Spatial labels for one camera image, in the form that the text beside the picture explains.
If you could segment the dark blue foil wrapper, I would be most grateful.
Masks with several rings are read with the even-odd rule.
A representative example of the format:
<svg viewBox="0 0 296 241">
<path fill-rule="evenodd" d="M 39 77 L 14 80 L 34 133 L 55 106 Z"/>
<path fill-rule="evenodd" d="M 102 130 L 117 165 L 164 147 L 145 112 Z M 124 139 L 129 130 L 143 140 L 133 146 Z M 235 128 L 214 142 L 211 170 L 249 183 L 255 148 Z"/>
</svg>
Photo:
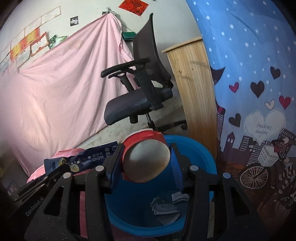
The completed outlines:
<svg viewBox="0 0 296 241">
<path fill-rule="evenodd" d="M 118 142 L 92 147 L 85 151 L 67 158 L 67 165 L 73 174 L 92 169 L 102 165 L 108 156 L 112 156 L 118 146 Z"/>
</svg>

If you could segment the red paper wall decoration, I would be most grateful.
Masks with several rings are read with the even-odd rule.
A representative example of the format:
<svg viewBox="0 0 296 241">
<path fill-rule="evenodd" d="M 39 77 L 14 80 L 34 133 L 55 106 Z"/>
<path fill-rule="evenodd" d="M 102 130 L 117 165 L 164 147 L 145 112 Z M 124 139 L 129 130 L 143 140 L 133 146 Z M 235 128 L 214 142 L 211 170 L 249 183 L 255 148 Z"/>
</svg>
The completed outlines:
<svg viewBox="0 0 296 241">
<path fill-rule="evenodd" d="M 148 6 L 148 3 L 140 0 L 124 0 L 120 4 L 119 8 L 131 12 L 137 16 L 141 16 Z"/>
</svg>

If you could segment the small black wall photo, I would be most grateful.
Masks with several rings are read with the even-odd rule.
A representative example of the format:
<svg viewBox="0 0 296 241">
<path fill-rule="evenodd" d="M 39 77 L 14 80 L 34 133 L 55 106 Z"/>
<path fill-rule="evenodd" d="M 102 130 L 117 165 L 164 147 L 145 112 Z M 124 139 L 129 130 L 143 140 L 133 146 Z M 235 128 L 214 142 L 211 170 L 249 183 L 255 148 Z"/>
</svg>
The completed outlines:
<svg viewBox="0 0 296 241">
<path fill-rule="evenodd" d="M 70 18 L 70 26 L 75 26 L 79 24 L 78 16 L 74 16 Z"/>
</svg>

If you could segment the wooden cabinet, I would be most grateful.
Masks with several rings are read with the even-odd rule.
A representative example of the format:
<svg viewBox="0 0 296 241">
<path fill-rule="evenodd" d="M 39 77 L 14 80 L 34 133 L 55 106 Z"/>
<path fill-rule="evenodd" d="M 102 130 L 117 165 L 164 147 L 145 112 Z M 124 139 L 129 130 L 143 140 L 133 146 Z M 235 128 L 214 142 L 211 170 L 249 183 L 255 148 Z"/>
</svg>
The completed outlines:
<svg viewBox="0 0 296 241">
<path fill-rule="evenodd" d="M 217 156 L 217 117 L 214 83 L 202 37 L 171 46 L 166 53 L 173 71 L 189 137 Z"/>
</svg>

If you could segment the grey face mask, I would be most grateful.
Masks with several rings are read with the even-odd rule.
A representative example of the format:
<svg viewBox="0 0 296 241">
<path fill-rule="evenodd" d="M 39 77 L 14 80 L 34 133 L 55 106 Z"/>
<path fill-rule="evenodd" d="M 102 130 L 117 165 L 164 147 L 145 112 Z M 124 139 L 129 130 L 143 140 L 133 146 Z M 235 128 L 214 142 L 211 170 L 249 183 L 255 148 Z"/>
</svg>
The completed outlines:
<svg viewBox="0 0 296 241">
<path fill-rule="evenodd" d="M 180 210 L 174 204 L 168 203 L 165 199 L 155 198 L 150 207 L 156 220 L 162 225 L 174 223 L 180 217 Z"/>
</svg>

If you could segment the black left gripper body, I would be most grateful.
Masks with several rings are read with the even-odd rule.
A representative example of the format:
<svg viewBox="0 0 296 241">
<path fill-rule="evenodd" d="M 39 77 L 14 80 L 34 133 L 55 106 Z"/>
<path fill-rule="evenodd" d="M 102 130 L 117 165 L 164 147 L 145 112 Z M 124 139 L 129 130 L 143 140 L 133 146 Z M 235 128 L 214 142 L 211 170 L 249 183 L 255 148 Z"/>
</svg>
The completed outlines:
<svg viewBox="0 0 296 241">
<path fill-rule="evenodd" d="M 31 206 L 34 207 L 40 204 L 66 172 L 70 172 L 70 167 L 67 164 L 63 164 L 50 174 L 44 174 L 29 182 L 14 198 L 14 207 L 16 209 L 21 207 L 28 207 L 30 209 Z"/>
</svg>

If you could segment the red paper cup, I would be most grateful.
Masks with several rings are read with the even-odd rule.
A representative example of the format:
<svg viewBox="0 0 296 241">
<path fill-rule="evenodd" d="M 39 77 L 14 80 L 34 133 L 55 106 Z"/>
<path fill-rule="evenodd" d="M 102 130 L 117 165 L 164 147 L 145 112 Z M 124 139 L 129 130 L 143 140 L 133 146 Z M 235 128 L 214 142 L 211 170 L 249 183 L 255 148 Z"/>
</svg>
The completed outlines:
<svg viewBox="0 0 296 241">
<path fill-rule="evenodd" d="M 121 143 L 122 176 L 126 181 L 145 183 L 168 166 L 171 153 L 162 133 L 146 128 L 127 136 Z"/>
</svg>

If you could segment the blue patterned curtain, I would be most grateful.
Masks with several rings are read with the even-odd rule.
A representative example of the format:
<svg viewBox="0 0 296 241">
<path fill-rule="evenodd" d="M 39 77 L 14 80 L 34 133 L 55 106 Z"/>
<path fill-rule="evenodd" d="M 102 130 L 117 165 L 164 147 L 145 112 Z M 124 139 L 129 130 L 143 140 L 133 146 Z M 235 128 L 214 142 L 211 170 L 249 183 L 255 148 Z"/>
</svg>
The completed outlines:
<svg viewBox="0 0 296 241">
<path fill-rule="evenodd" d="M 295 227 L 295 20 L 279 1 L 188 1 L 217 106 L 217 168 L 270 231 Z"/>
</svg>

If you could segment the pink hanging sheet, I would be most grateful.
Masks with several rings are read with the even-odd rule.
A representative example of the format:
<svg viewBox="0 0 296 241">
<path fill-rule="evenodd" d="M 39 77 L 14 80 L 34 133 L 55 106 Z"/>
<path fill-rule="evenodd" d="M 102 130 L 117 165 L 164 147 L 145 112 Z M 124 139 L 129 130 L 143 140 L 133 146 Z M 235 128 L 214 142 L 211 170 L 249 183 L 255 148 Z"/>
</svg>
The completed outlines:
<svg viewBox="0 0 296 241">
<path fill-rule="evenodd" d="M 27 175 L 106 127 L 107 102 L 126 94 L 109 67 L 132 60 L 121 22 L 106 14 L 23 68 L 1 74 L 1 138 Z"/>
</svg>

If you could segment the certificates on wall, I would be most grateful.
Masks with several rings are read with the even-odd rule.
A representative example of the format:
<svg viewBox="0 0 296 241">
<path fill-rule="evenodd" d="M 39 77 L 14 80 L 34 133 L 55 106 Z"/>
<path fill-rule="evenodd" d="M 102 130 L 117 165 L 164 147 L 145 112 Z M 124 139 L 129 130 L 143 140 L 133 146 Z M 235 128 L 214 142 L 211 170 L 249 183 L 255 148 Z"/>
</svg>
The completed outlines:
<svg viewBox="0 0 296 241">
<path fill-rule="evenodd" d="M 1 73 L 5 72 L 14 62 L 19 68 L 31 57 L 49 46 L 47 33 L 41 33 L 40 27 L 60 15 L 61 7 L 58 6 L 25 27 L 2 51 Z"/>
</svg>

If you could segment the green hanging item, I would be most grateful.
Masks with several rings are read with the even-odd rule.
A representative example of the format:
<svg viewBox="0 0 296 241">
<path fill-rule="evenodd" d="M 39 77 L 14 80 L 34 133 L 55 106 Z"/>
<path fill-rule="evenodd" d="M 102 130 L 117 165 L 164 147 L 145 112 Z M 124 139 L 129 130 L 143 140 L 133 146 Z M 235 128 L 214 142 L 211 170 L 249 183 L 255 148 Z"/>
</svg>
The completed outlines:
<svg viewBox="0 0 296 241">
<path fill-rule="evenodd" d="M 137 34 L 135 32 L 122 32 L 122 38 L 126 42 L 133 41 Z"/>
</svg>

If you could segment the black office chair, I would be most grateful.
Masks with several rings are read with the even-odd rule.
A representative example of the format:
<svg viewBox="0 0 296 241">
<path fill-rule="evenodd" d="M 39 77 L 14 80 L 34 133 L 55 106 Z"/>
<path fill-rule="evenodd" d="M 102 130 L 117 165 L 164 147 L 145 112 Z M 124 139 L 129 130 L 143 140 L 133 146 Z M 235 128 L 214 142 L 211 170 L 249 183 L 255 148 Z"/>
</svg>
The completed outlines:
<svg viewBox="0 0 296 241">
<path fill-rule="evenodd" d="M 153 15 L 133 39 L 134 60 L 119 64 L 101 72 L 101 77 L 118 78 L 128 90 L 127 94 L 110 100 L 104 111 L 104 120 L 111 126 L 129 118 L 131 124 L 145 115 L 149 128 L 165 132 L 180 126 L 187 129 L 187 122 L 179 120 L 156 126 L 149 113 L 164 107 L 163 102 L 173 97 L 171 75 L 162 64 L 154 37 Z"/>
</svg>

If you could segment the blue plastic basin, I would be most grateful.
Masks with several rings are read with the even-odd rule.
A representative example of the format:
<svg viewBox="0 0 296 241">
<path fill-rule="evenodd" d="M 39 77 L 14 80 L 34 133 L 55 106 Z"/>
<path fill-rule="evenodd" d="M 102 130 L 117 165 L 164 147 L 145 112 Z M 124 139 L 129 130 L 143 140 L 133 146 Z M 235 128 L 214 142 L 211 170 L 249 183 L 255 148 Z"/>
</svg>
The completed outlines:
<svg viewBox="0 0 296 241">
<path fill-rule="evenodd" d="M 177 135 L 165 135 L 164 138 L 168 145 L 175 143 L 181 155 L 188 157 L 193 165 L 208 173 L 217 173 L 211 153 L 196 140 Z M 120 178 L 112 194 L 105 196 L 109 220 L 116 228 L 137 237 L 160 237 L 179 232 L 184 227 L 188 202 L 176 204 L 180 216 L 168 225 L 161 224 L 151 208 L 155 198 L 171 204 L 171 196 L 177 192 L 171 165 L 149 182 L 134 183 Z"/>
</svg>

